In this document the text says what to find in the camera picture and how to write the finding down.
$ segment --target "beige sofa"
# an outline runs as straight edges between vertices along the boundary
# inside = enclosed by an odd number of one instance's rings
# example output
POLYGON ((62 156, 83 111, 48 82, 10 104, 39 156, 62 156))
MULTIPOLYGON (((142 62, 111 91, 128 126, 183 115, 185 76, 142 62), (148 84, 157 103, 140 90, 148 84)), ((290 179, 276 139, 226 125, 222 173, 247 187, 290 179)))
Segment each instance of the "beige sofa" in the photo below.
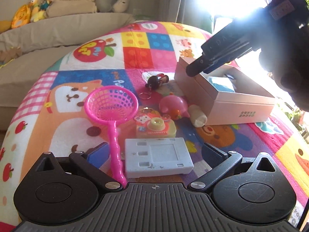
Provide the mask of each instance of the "beige sofa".
POLYGON ((0 50, 20 46, 23 51, 0 69, 0 130, 7 130, 22 100, 47 68, 77 46, 133 22, 133 16, 125 13, 79 14, 0 34, 0 50))

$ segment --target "cartoon dog print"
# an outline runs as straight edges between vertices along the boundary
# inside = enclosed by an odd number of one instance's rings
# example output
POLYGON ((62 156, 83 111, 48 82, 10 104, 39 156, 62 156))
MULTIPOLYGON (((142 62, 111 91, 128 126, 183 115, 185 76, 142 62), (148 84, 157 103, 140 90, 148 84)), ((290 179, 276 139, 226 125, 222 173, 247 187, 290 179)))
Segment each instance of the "cartoon dog print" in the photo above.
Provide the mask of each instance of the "cartoon dog print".
POLYGON ((183 51, 179 51, 180 52, 180 56, 183 57, 194 57, 194 54, 192 53, 192 49, 186 49, 183 51))
POLYGON ((55 156, 68 156, 107 140, 106 127, 89 121, 83 107, 86 97, 101 83, 62 84, 49 92, 28 143, 21 179, 43 152, 51 150, 55 156))

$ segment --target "yellow plush toy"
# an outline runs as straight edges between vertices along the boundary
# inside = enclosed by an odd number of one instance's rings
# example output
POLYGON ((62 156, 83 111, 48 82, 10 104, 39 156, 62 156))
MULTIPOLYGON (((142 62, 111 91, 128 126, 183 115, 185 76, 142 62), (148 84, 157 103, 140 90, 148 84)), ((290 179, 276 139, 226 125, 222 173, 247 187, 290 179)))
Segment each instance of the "yellow plush toy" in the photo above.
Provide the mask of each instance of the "yellow plush toy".
POLYGON ((37 21, 40 21, 42 19, 45 19, 46 17, 44 16, 44 13, 45 13, 44 10, 40 10, 38 13, 33 15, 33 17, 31 18, 31 22, 37 22, 37 21))
POLYGON ((13 21, 12 21, 12 29, 21 27, 27 23, 30 23, 31 18, 31 10, 28 5, 23 5, 16 12, 13 21))
POLYGON ((11 21, 0 21, 0 34, 11 29, 11 21))
POLYGON ((29 7, 32 8, 30 21, 33 22, 34 15, 40 11, 39 1, 31 0, 29 3, 29 7))

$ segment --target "apple print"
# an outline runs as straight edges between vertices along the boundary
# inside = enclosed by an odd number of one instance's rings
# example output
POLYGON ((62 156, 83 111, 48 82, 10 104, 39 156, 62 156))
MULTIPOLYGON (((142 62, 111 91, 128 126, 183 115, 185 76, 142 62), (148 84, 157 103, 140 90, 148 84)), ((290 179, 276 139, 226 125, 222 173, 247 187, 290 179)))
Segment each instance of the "apple print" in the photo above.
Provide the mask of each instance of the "apple print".
POLYGON ((85 63, 100 61, 107 55, 114 56, 115 51, 112 47, 117 44, 110 43, 112 41, 114 41, 113 38, 94 40, 76 49, 73 55, 77 60, 85 63))
POLYGON ((11 169, 11 164, 8 163, 5 165, 4 170, 3 170, 3 176, 2 179, 4 182, 8 181, 9 178, 12 178, 12 171, 14 169, 11 169))
POLYGON ((22 130, 24 130, 25 128, 26 128, 26 122, 25 121, 21 121, 18 125, 17 125, 17 127, 16 127, 16 129, 15 129, 15 134, 18 134, 18 133, 20 133, 22 130))
POLYGON ((0 149, 0 161, 2 160, 2 158, 4 156, 4 153, 5 153, 5 148, 1 148, 0 149))
POLYGON ((140 31, 141 30, 140 26, 137 23, 130 24, 128 26, 128 29, 135 30, 135 31, 140 31))

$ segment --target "key ring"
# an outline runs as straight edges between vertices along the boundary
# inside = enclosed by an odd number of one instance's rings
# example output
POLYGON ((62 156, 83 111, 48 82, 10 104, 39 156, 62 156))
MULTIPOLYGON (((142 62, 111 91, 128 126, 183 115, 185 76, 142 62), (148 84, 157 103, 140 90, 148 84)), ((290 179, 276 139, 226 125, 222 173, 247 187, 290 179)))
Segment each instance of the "key ring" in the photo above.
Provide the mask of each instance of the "key ring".
POLYGON ((150 113, 150 112, 152 112, 152 111, 154 111, 154 109, 149 108, 149 107, 144 107, 143 109, 140 109, 140 110, 138 111, 138 114, 142 114, 142 113, 147 114, 147 113, 150 113))
POLYGON ((149 92, 142 92, 138 95, 138 97, 142 100, 148 100, 151 98, 151 87, 149 87, 149 92))

